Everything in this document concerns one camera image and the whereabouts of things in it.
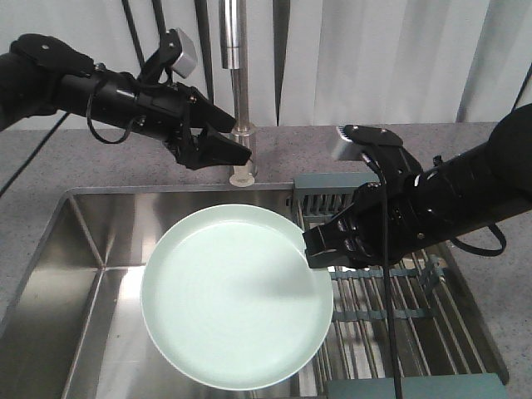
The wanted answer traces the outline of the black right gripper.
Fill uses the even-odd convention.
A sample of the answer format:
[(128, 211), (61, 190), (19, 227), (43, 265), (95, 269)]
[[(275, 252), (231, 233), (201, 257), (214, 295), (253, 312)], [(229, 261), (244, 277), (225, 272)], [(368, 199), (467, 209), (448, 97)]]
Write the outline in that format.
[(368, 145), (362, 159), (379, 182), (355, 189), (347, 208), (303, 233), (310, 268), (344, 259), (353, 268), (383, 265), (416, 249), (417, 220), (408, 195), (421, 165), (401, 146)]

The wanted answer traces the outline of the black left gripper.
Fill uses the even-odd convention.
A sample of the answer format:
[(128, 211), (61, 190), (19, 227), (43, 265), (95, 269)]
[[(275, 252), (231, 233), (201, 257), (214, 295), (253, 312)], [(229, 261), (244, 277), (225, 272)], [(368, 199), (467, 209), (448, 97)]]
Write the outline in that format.
[(144, 87), (135, 103), (144, 117), (139, 132), (160, 140), (175, 161), (188, 169), (243, 166), (252, 155), (251, 149), (221, 134), (230, 133), (236, 120), (193, 86)]

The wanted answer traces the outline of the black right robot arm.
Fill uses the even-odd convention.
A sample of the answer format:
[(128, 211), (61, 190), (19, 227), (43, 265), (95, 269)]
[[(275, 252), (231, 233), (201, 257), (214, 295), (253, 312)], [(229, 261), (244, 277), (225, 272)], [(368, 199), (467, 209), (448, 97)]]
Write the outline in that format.
[(346, 259), (382, 266), (404, 255), (491, 226), (531, 208), (531, 107), (500, 121), (487, 142), (429, 170), (390, 130), (345, 125), (344, 160), (362, 160), (380, 184), (356, 188), (352, 203), (303, 235), (310, 268)]

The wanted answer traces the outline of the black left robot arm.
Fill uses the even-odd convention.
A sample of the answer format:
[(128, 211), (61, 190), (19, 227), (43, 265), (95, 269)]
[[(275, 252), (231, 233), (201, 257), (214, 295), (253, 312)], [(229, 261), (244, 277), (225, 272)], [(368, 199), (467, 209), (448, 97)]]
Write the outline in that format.
[(247, 163), (249, 148), (227, 134), (235, 119), (193, 86), (162, 73), (187, 77), (197, 64), (194, 43), (170, 29), (139, 76), (116, 72), (55, 37), (28, 33), (1, 56), (1, 127), (23, 118), (65, 111), (123, 129), (118, 143), (136, 133), (161, 141), (177, 163), (190, 170)]

